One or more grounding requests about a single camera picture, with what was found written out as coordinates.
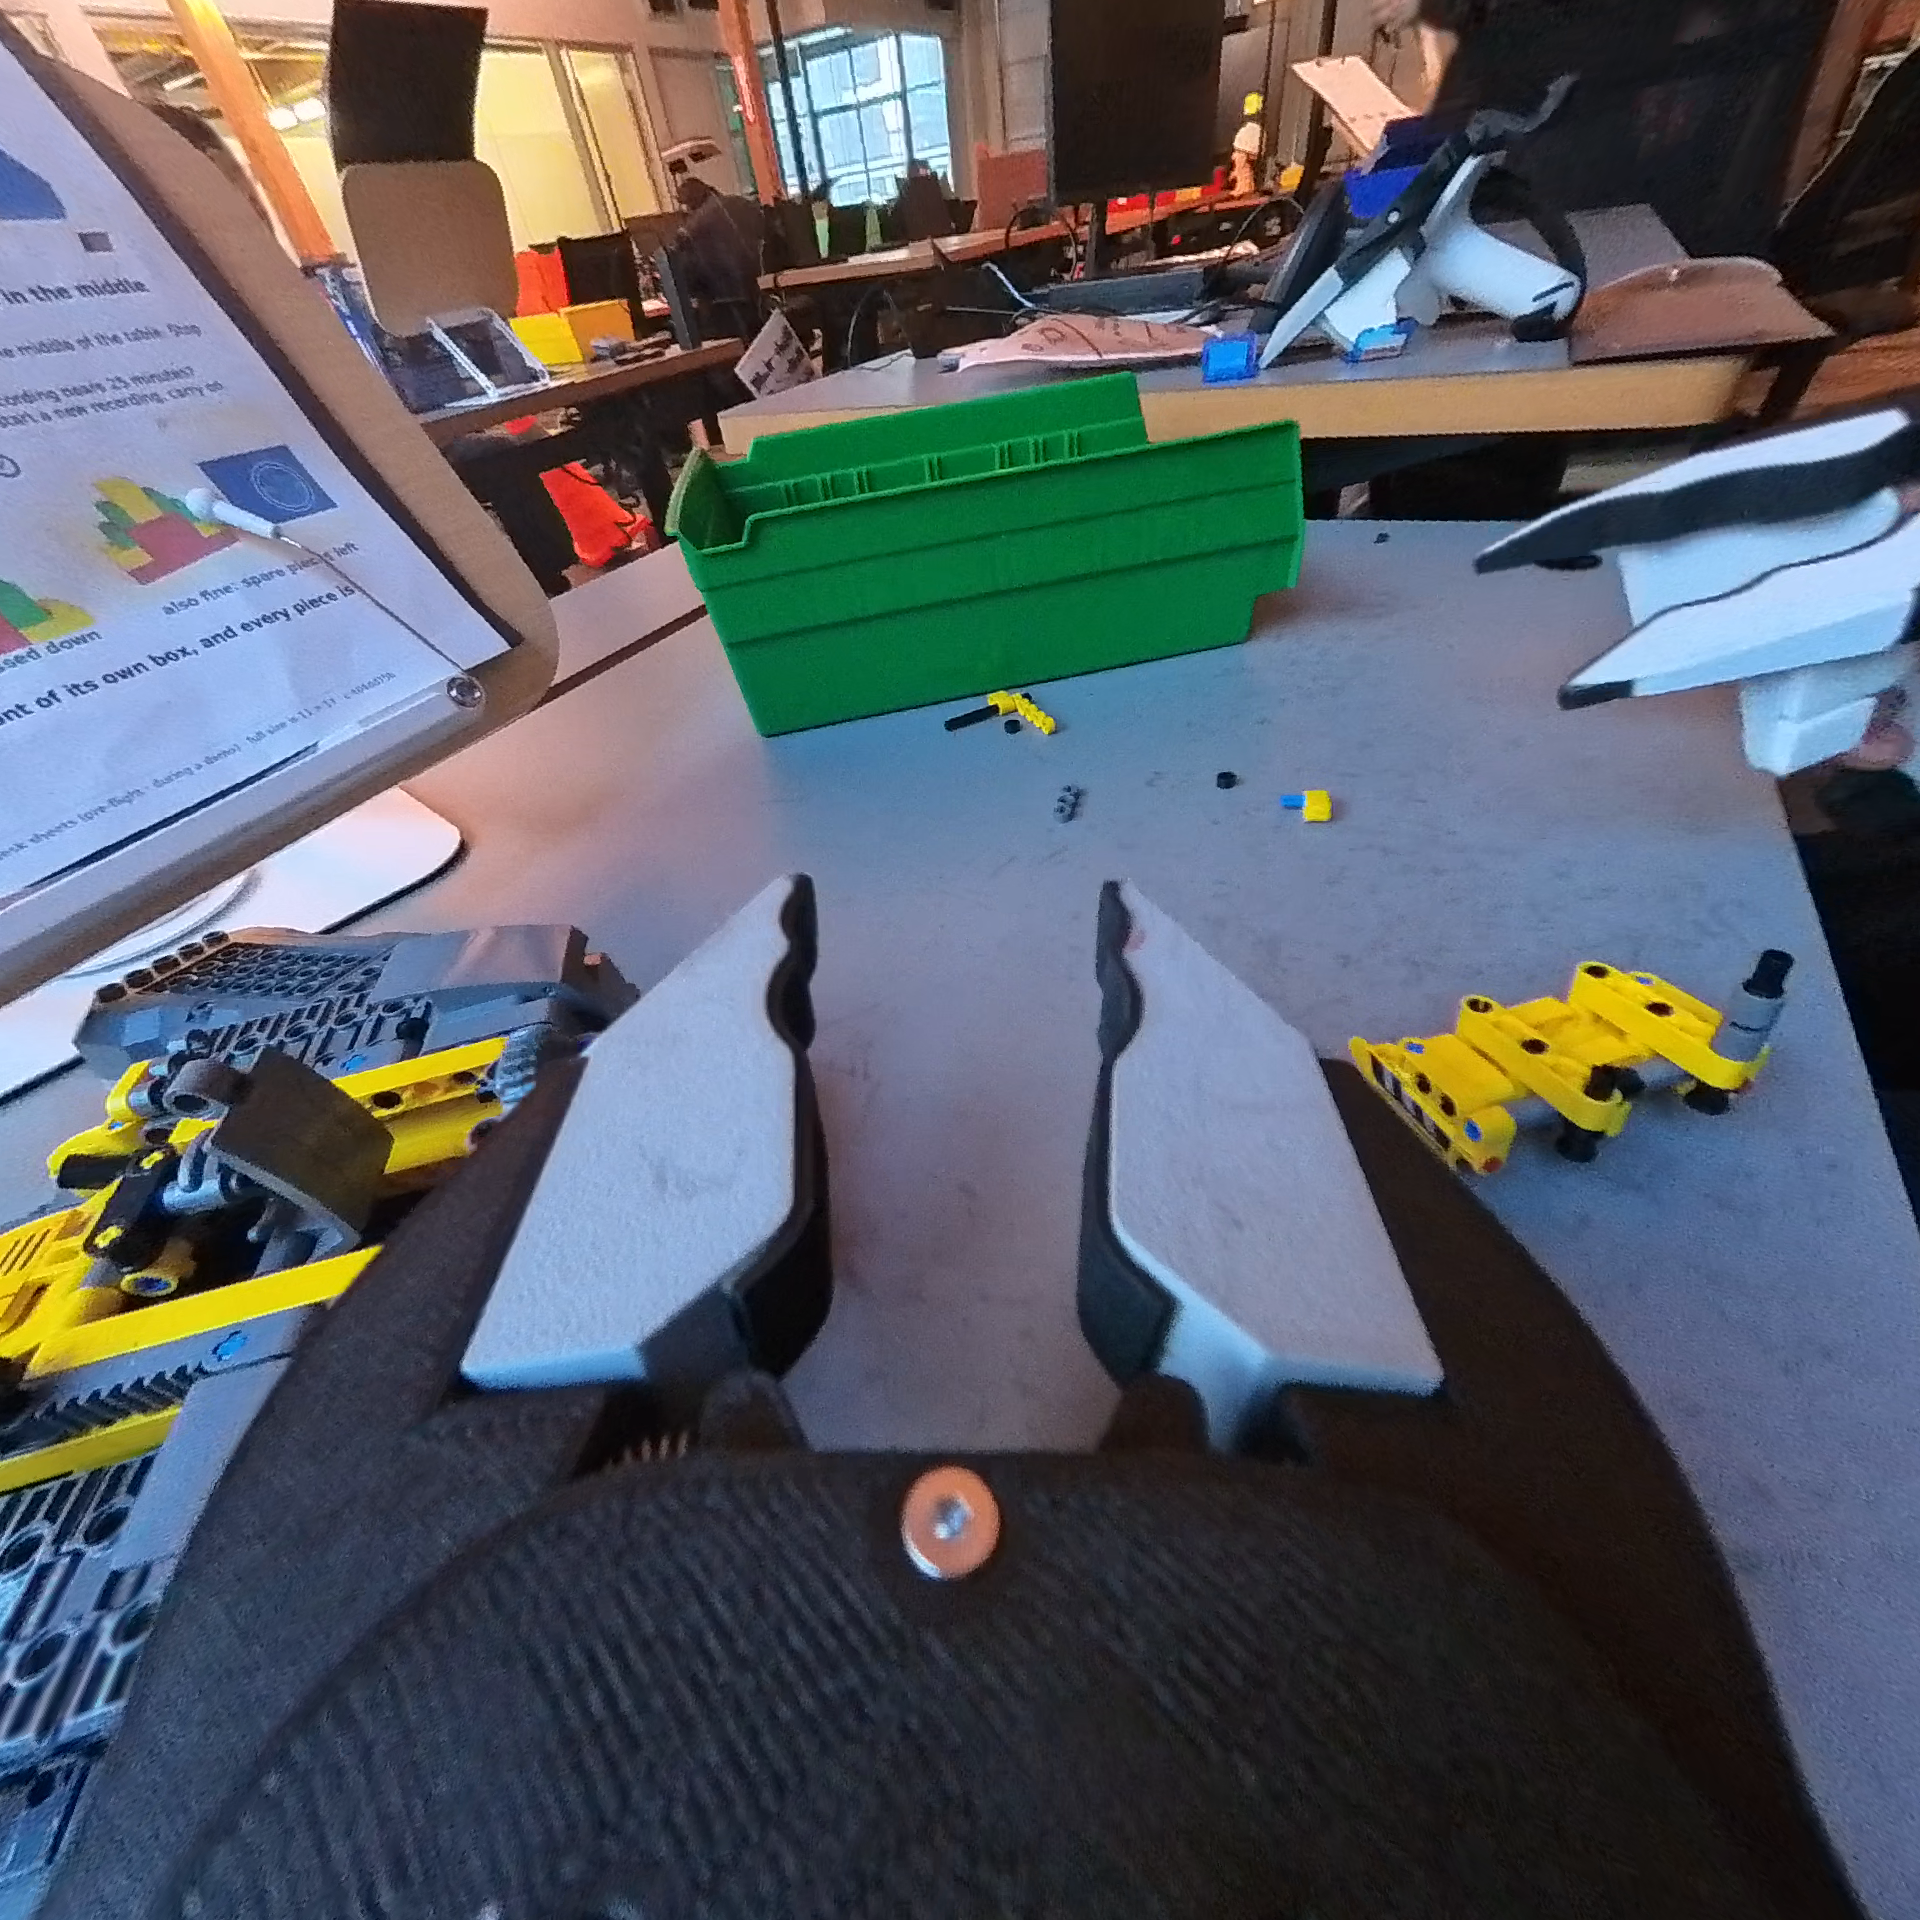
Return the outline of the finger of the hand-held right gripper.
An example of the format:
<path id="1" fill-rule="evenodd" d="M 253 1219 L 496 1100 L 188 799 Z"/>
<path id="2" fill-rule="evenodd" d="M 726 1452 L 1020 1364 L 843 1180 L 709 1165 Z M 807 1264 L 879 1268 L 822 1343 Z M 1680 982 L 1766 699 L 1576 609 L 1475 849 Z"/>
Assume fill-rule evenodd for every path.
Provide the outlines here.
<path id="1" fill-rule="evenodd" d="M 1916 417 L 1884 404 L 1695 451 L 1582 496 L 1477 557 L 1480 575 L 1615 559 L 1631 618 L 1714 600 L 1884 537 L 1916 478 Z"/>
<path id="2" fill-rule="evenodd" d="M 1598 707 L 1891 653 L 1912 626 L 1912 554 L 1837 554 L 1680 602 L 1579 668 L 1560 707 Z"/>

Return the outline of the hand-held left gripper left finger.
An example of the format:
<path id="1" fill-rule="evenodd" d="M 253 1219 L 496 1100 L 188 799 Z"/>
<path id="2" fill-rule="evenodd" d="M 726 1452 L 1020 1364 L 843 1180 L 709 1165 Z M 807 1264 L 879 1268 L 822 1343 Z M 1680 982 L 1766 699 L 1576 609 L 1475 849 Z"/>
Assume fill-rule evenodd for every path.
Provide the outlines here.
<path id="1" fill-rule="evenodd" d="M 588 1042 L 469 1387 L 695 1402 L 807 1353 L 831 1301 L 815 964 L 814 884 L 779 877 Z"/>

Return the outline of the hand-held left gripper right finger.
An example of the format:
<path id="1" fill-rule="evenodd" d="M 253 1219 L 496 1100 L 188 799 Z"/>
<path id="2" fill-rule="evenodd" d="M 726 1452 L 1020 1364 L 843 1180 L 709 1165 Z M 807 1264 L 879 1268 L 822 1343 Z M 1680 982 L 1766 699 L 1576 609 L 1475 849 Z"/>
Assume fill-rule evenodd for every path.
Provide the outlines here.
<path id="1" fill-rule="evenodd" d="M 1431 1401 L 1441 1359 L 1310 1041 L 1129 880 L 1099 889 L 1095 976 L 1075 1317 L 1109 1376 L 1184 1388 L 1215 1452 L 1292 1388 Z"/>

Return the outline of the yellow toy brick assembly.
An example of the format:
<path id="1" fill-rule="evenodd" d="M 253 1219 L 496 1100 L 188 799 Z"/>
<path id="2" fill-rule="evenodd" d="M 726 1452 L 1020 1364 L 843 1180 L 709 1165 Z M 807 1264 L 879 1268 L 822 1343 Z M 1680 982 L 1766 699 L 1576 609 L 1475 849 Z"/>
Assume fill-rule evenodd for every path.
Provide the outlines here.
<path id="1" fill-rule="evenodd" d="M 1795 958 L 1761 948 L 1716 1006 L 1659 973 L 1579 962 L 1560 995 L 1466 995 L 1448 1030 L 1346 1042 L 1353 1068 L 1455 1176 L 1491 1178 L 1526 1134 L 1593 1164 L 1651 1099 L 1728 1114 L 1756 1082 Z"/>

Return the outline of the grey desk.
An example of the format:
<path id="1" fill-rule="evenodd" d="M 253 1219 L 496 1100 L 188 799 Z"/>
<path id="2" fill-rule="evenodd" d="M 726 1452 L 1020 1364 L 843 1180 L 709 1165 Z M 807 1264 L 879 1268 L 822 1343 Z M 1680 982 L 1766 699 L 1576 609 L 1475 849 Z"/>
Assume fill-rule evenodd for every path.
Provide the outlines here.
<path id="1" fill-rule="evenodd" d="M 1556 708 L 1615 572 L 1482 532 L 1315 523 L 1250 640 L 1044 684 L 1053 742 L 763 737 L 707 613 L 430 770 L 465 857 L 397 929 L 645 993 L 812 878 L 828 1318 L 695 1402 L 469 1387 L 540 1068 L 258 1406 L 40 1912 L 1916 1914 L 1905 1190 L 1728 699 Z M 1091 1353 L 1106 880 L 1321 1057 L 1431 1401 L 1215 1452 Z M 1761 948 L 1742 1100 L 1593 1164 L 1461 1178 L 1346 1052 Z"/>

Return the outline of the brown curved board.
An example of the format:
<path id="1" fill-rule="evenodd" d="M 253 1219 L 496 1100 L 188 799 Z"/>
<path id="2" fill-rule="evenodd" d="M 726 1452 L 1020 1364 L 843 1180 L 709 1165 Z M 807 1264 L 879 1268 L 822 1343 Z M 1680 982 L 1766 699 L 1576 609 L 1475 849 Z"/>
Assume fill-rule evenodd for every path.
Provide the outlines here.
<path id="1" fill-rule="evenodd" d="M 1758 256 L 1655 262 L 1593 286 L 1569 327 L 1571 363 L 1827 348 L 1832 324 Z"/>

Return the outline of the wood-edged grey table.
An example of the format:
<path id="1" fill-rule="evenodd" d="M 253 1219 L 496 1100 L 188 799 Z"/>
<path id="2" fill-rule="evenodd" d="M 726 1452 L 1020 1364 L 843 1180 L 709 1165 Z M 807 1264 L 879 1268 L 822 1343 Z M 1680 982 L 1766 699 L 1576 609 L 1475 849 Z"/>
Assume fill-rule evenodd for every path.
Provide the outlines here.
<path id="1" fill-rule="evenodd" d="M 1569 215 L 1590 290 L 1635 269 L 1687 260 L 1648 203 Z M 1302 443 L 1491 441 L 1514 433 L 1698 429 L 1735 413 L 1761 366 L 1814 371 L 1827 348 L 1571 363 L 1569 336 L 1516 341 L 1504 319 L 1466 312 L 1419 327 L 1398 356 L 1350 363 L 1320 341 L 1282 354 L 1254 379 L 1202 384 L 1200 363 L 1149 371 L 943 371 L 906 349 L 815 378 L 719 414 L 724 448 L 747 453 L 763 436 L 876 420 L 1070 379 L 1135 383 L 1146 433 L 1171 443 L 1223 429 L 1293 422 Z"/>

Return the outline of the idle hand-held gripper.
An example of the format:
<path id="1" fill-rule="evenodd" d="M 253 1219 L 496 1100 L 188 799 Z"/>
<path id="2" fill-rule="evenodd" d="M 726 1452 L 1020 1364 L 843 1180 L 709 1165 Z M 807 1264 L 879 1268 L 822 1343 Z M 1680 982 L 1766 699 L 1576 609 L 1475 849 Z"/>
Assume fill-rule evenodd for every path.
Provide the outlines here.
<path id="1" fill-rule="evenodd" d="M 1569 219 L 1506 157 L 1576 82 L 1575 71 L 1560 73 L 1529 113 L 1477 111 L 1372 219 L 1350 219 L 1343 187 L 1321 196 L 1263 292 L 1274 317 L 1259 371 L 1310 332 L 1344 356 L 1361 328 L 1429 327 L 1448 302 L 1504 319 L 1516 341 L 1562 337 L 1589 290 L 1586 255 Z"/>

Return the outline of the grey yellow toy brick vehicle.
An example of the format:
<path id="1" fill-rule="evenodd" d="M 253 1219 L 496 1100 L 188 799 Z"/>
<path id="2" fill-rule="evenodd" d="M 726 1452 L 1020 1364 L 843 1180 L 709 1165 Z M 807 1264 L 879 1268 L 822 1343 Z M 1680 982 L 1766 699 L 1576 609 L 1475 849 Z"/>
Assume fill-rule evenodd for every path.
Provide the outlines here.
<path id="1" fill-rule="evenodd" d="M 108 980 L 4 1226 L 4 1885 L 43 1874 L 239 1434 L 397 1224 L 633 1002 L 567 924 L 214 932 Z"/>

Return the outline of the blue storage bin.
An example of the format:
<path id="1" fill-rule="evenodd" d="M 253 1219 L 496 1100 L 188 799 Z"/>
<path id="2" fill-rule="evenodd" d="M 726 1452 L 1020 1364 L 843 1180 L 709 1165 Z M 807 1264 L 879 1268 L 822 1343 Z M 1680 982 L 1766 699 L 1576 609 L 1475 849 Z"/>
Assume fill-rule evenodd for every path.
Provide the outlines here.
<path id="1" fill-rule="evenodd" d="M 1344 166 L 1343 187 L 1350 215 L 1372 219 L 1408 187 L 1436 150 L 1437 137 L 1419 115 L 1389 123 L 1375 148 Z"/>

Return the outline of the green plastic bin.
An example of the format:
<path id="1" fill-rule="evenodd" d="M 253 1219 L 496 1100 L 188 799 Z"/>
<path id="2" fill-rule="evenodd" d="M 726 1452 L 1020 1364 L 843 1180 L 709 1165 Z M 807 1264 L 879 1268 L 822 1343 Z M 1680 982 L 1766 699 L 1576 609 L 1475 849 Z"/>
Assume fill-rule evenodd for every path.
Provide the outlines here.
<path id="1" fill-rule="evenodd" d="M 763 737 L 1233 646 L 1302 526 L 1295 422 L 1156 443 L 1131 373 L 692 450 L 667 504 Z"/>

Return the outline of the orange safety vest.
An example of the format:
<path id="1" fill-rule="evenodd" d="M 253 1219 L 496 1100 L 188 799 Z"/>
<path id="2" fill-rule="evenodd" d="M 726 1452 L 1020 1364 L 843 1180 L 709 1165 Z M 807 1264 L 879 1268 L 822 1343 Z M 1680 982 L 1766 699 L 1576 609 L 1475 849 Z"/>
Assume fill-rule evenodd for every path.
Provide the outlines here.
<path id="1" fill-rule="evenodd" d="M 558 514 L 572 565 L 608 572 L 659 548 L 654 514 L 634 492 L 633 444 L 591 429 L 581 413 L 520 417 L 506 430 L 538 451 L 538 487 Z"/>

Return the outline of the patterned paper sheet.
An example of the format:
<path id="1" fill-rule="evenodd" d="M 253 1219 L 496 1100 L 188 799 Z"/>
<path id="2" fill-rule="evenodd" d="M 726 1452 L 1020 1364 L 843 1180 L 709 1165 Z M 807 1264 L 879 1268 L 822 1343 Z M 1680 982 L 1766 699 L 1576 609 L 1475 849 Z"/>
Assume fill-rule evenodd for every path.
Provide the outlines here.
<path id="1" fill-rule="evenodd" d="M 1149 371 L 1197 363 L 1213 332 L 1177 321 L 1045 310 L 1014 332 L 936 351 L 943 371 Z"/>

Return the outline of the black upright panel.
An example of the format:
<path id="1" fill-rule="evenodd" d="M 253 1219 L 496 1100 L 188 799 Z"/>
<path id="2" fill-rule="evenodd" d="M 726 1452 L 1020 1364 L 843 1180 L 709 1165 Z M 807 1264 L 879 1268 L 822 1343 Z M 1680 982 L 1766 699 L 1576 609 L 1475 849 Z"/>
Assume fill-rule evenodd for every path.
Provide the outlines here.
<path id="1" fill-rule="evenodd" d="M 1213 176 L 1221 2 L 1048 5 L 1048 184 L 1059 203 Z"/>

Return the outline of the dark wooden table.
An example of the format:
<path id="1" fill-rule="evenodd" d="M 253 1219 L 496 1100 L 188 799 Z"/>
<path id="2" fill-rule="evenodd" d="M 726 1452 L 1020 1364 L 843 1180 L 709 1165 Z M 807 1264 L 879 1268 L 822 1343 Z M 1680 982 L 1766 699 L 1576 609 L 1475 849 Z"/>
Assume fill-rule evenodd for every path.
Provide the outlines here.
<path id="1" fill-rule="evenodd" d="M 462 436 L 496 429 L 509 420 L 532 420 L 560 409 L 603 408 L 630 395 L 665 395 L 680 405 L 682 422 L 697 420 L 719 433 L 724 401 L 711 395 L 711 378 L 732 375 L 747 341 L 721 337 L 697 348 L 667 348 L 663 351 L 619 363 L 583 363 L 556 371 L 546 384 L 481 395 L 465 404 L 412 414 L 414 423 L 437 444 L 448 448 Z"/>

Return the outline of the clear acrylic box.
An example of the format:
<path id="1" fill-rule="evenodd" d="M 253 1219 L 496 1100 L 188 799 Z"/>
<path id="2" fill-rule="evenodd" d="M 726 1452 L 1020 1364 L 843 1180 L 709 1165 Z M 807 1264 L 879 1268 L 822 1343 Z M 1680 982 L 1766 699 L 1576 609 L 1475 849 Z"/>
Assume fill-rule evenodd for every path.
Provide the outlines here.
<path id="1" fill-rule="evenodd" d="M 433 317 L 426 321 L 426 333 L 486 395 L 531 391 L 551 383 L 545 362 L 488 305 L 469 305 Z"/>

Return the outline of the yellow storage box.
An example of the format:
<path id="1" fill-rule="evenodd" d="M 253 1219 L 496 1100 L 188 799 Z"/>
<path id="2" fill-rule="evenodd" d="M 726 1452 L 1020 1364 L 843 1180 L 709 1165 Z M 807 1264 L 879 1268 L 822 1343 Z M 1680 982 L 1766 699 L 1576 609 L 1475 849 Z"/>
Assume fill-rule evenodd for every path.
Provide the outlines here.
<path id="1" fill-rule="evenodd" d="M 546 368 L 588 363 L 600 343 L 633 343 L 633 312 L 625 299 L 571 303 L 509 321 L 521 348 Z"/>

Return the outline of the printed instruction sheet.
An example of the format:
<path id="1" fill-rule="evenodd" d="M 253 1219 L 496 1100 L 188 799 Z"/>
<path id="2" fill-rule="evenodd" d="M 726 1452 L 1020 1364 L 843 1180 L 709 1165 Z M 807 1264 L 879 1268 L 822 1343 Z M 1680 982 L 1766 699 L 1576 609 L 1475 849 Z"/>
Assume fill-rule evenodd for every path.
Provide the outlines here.
<path id="1" fill-rule="evenodd" d="M 4 50 L 12 899 L 509 641 Z"/>

